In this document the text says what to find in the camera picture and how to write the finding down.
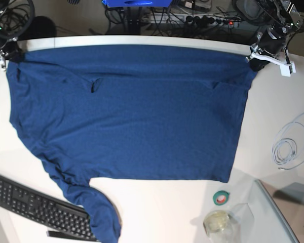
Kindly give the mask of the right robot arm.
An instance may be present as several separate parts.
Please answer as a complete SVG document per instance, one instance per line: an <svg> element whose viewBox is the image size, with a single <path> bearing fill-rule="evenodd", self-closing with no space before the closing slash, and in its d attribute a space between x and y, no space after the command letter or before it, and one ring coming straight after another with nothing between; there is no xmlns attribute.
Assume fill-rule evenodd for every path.
<svg viewBox="0 0 304 243"><path fill-rule="evenodd" d="M17 41L35 18L33 1L0 1L0 63L21 52Z"/></svg>

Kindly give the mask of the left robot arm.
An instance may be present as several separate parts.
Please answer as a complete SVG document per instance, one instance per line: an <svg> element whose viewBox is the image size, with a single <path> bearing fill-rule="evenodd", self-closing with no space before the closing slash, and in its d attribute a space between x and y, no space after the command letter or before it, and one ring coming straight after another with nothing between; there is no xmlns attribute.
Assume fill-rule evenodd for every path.
<svg viewBox="0 0 304 243"><path fill-rule="evenodd" d="M242 20L257 26L256 40L250 45L246 57L253 71L260 71L272 63L280 68L282 76L296 72L289 58L288 46L299 33L303 23L291 1L232 1L234 10Z"/></svg>

